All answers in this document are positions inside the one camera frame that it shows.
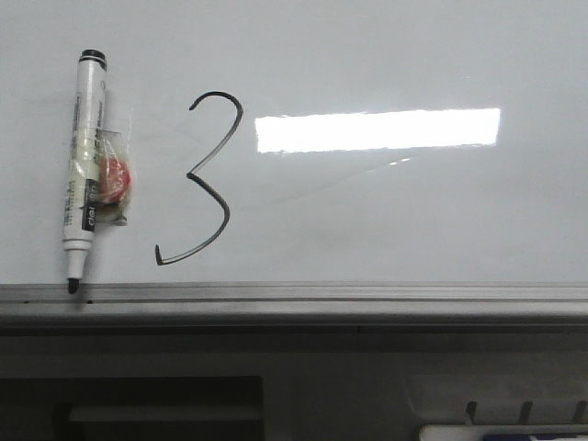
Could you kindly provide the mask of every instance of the whiteboard marker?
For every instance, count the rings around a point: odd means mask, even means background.
[[[72,148],[63,220],[63,248],[68,257],[68,290],[74,294],[84,275],[85,259],[96,227],[100,177],[97,130],[102,127],[107,60],[100,51],[82,52],[77,65]]]

